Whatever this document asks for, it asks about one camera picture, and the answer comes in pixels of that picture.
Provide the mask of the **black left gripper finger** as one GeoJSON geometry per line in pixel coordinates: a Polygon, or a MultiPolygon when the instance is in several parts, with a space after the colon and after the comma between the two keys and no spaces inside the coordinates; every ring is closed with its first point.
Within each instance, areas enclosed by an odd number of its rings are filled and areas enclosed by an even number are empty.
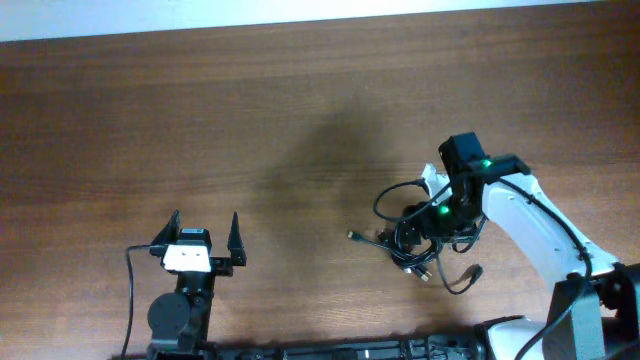
{"type": "Polygon", "coordinates": [[[246,252],[240,234],[239,217],[237,212],[233,214],[227,248],[230,253],[231,262],[234,266],[246,265],[246,252]]]}
{"type": "Polygon", "coordinates": [[[151,242],[152,246],[164,246],[174,243],[179,235],[181,223],[181,214],[179,210],[175,210],[171,215],[167,224],[154,237],[151,242]]]}

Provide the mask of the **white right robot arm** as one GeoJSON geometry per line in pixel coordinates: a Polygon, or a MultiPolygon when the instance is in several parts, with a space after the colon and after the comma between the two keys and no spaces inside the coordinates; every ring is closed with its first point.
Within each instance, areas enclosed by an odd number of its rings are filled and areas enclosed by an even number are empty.
{"type": "Polygon", "coordinates": [[[438,152],[445,171],[425,166],[417,184],[430,198],[406,207],[402,225],[441,247],[472,243],[492,222],[552,293],[543,322],[510,316],[477,325],[473,358],[638,358],[638,265],[621,263],[584,235],[516,155],[487,155],[473,132],[449,137],[438,152]]]}

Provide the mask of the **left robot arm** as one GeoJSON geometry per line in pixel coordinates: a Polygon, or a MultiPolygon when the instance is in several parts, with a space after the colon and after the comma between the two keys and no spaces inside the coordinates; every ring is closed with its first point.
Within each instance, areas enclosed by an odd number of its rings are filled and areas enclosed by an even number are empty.
{"type": "Polygon", "coordinates": [[[223,257],[211,255],[212,240],[205,228],[183,228],[176,211],[150,244],[150,254],[176,277],[175,289],[157,297],[147,312],[151,341],[148,359],[214,359],[217,345],[208,340],[215,280],[231,277],[247,256],[238,215],[231,221],[223,257]]]}

